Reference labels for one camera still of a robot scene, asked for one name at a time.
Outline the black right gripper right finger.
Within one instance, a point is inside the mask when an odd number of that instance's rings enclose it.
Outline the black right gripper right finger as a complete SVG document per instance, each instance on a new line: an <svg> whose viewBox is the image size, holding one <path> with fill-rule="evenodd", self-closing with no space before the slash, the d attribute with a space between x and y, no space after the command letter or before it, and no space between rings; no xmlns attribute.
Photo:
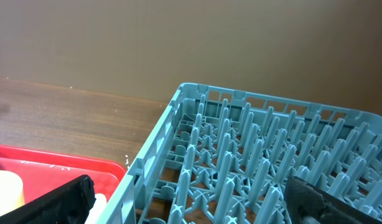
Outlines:
<svg viewBox="0 0 382 224"><path fill-rule="evenodd" d="M288 178L284 201L293 224L381 223L297 176Z"/></svg>

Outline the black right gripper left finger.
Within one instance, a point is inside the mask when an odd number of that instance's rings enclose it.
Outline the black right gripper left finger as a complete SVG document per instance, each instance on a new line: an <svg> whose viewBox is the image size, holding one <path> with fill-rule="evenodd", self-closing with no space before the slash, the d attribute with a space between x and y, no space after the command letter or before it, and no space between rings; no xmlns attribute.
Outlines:
<svg viewBox="0 0 382 224"><path fill-rule="evenodd" d="M84 224L95 202L93 180L81 175L0 216L0 224Z"/></svg>

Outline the yellow plastic cup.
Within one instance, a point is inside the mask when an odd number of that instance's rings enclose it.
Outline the yellow plastic cup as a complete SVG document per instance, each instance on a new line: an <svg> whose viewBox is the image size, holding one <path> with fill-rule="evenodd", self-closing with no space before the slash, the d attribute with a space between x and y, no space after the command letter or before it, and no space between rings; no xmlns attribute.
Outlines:
<svg viewBox="0 0 382 224"><path fill-rule="evenodd" d="M0 170L0 216L25 204L24 184L14 172Z"/></svg>

